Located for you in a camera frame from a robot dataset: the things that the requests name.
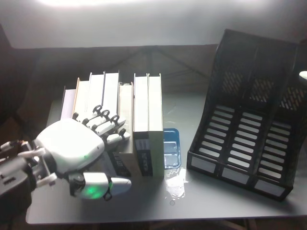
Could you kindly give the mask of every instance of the robotic arm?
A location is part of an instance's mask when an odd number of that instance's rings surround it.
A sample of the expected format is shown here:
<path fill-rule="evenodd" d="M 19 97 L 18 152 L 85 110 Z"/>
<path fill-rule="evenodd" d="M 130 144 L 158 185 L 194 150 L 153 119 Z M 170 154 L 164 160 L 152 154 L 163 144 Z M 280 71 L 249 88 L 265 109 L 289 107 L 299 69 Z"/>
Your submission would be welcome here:
<path fill-rule="evenodd" d="M 75 113 L 44 129 L 33 141 L 34 149 L 24 141 L 7 142 L 2 152 L 19 146 L 17 157 L 0 165 L 0 220 L 9 219 L 31 204 L 31 192 L 53 185 L 57 178 L 70 184 L 70 194 L 79 198 L 108 201 L 131 187 L 125 178 L 111 178 L 103 172 L 87 172 L 104 151 L 116 148 L 130 138 L 125 129 L 116 133 L 125 119 L 110 115 L 96 106 L 90 115 Z"/>

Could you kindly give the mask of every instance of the white label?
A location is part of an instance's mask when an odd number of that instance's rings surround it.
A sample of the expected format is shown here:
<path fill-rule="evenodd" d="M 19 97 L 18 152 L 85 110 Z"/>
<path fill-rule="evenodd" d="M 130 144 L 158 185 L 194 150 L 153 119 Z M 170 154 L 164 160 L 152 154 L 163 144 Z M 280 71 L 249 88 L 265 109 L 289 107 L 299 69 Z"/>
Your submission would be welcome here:
<path fill-rule="evenodd" d="M 136 150 L 150 150 L 149 139 L 135 139 Z"/>
<path fill-rule="evenodd" d="M 248 175 L 233 171 L 233 170 L 228 169 L 228 168 L 224 168 L 222 177 L 228 178 L 230 180 L 237 181 L 237 182 L 242 183 L 242 184 L 246 184 L 248 182 L 248 179 L 249 179 Z"/>
<path fill-rule="evenodd" d="M 214 170 L 215 170 L 215 164 L 214 163 L 210 163 L 208 161 L 201 160 L 197 157 L 192 157 L 191 165 L 196 167 L 196 168 L 208 171 L 210 173 L 213 173 Z"/>
<path fill-rule="evenodd" d="M 275 196 L 281 196 L 284 192 L 284 188 L 281 188 L 277 185 L 270 184 L 270 183 L 268 183 L 266 181 L 262 181 L 262 180 L 258 180 L 255 188 L 258 189 L 258 190 L 270 193 L 270 194 L 275 195 Z"/>

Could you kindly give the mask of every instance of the bright light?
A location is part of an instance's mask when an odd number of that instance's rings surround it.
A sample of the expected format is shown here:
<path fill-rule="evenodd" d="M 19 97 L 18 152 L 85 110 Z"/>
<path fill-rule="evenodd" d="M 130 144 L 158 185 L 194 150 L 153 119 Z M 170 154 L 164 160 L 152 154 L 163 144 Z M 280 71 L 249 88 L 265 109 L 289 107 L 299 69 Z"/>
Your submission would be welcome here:
<path fill-rule="evenodd" d="M 300 72 L 299 76 L 301 76 L 302 78 L 305 78 L 307 80 L 307 71 Z"/>
<path fill-rule="evenodd" d="M 137 0 L 38 0 L 49 6 L 79 7 L 96 6 L 102 4 L 123 4 Z"/>

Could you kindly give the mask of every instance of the black magazine rack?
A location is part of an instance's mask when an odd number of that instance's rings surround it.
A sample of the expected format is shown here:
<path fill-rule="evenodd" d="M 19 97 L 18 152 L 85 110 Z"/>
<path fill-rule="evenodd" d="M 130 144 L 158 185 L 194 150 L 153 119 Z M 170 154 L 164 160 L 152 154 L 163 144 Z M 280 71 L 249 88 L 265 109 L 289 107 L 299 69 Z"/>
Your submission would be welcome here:
<path fill-rule="evenodd" d="M 187 168 L 283 200 L 307 134 L 306 45 L 226 30 Z"/>

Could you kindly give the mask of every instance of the row of books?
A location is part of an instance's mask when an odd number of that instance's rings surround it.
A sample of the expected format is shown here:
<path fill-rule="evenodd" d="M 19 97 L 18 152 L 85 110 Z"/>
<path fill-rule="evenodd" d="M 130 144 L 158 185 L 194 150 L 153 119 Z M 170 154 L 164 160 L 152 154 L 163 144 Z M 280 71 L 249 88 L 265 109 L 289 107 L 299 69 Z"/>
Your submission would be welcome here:
<path fill-rule="evenodd" d="M 102 105 L 126 119 L 118 130 L 131 134 L 113 152 L 104 152 L 92 167 L 111 176 L 164 176 L 161 75 L 135 76 L 133 83 L 119 82 L 119 73 L 90 74 L 77 80 L 76 89 L 64 89 L 61 119 L 74 113 L 91 114 Z"/>

